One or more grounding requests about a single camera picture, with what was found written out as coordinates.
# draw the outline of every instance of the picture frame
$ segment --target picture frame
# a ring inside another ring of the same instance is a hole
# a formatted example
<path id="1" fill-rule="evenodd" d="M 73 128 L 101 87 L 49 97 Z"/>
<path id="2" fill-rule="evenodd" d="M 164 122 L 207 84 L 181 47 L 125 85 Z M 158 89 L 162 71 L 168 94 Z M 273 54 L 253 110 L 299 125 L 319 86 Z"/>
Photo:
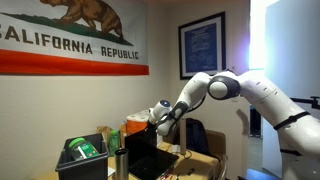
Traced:
<path id="1" fill-rule="evenodd" d="M 226 69 L 225 12 L 178 27 L 180 80 Z"/>

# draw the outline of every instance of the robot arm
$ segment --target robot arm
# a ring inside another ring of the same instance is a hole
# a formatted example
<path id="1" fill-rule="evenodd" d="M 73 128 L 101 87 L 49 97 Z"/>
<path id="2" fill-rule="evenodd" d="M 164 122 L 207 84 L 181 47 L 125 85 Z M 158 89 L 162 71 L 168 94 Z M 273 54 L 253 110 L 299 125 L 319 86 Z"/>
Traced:
<path id="1" fill-rule="evenodd" d="M 290 153 L 320 157 L 320 123 L 296 105 L 270 80 L 249 71 L 236 76 L 230 71 L 209 76 L 197 73 L 183 88 L 174 107 L 152 122 L 158 133 L 166 136 L 180 118 L 208 93 L 225 100 L 241 94 L 278 131 L 289 145 Z"/>

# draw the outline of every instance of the grizzly bear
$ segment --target grizzly bear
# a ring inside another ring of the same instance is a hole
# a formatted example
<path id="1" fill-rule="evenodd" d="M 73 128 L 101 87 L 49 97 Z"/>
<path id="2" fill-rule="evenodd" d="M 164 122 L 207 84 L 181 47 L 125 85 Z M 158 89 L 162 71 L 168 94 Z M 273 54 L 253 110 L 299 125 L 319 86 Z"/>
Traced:
<path id="1" fill-rule="evenodd" d="M 103 34 L 114 30 L 123 39 L 122 25 L 117 13 L 103 0 L 40 0 L 52 7 L 57 5 L 68 6 L 67 13 L 57 23 L 69 24 L 84 19 L 90 29 L 96 30 L 95 21 L 101 23 Z"/>

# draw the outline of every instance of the table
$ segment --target table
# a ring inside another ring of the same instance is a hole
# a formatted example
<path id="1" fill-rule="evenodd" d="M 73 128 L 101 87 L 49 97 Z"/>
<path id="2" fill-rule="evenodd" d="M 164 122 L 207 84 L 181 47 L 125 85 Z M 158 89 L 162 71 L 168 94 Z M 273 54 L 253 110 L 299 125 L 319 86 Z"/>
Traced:
<path id="1" fill-rule="evenodd" d="M 158 148 L 170 152 L 171 146 L 171 144 L 163 142 Z M 215 167 L 219 163 L 218 159 L 189 150 L 185 157 L 179 154 L 179 159 L 167 180 L 174 179 L 177 174 L 179 174 L 180 180 L 208 180 L 212 177 L 214 179 Z M 108 157 L 108 166 L 115 169 L 114 157 Z M 191 175 L 187 175 L 192 168 L 194 169 L 194 172 Z M 34 180 L 59 180 L 59 177 L 57 172 L 52 171 L 45 173 Z M 114 174 L 110 176 L 108 180 L 115 180 Z M 136 178 L 129 174 L 129 180 L 136 180 Z"/>

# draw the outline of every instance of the cup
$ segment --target cup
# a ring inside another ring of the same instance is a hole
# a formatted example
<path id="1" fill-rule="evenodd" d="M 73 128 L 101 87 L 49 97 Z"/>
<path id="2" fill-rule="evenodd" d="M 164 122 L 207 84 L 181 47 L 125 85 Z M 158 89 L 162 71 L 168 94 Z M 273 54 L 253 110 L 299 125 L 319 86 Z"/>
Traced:
<path id="1" fill-rule="evenodd" d="M 121 148 L 114 152 L 116 161 L 116 180 L 129 179 L 129 149 Z"/>

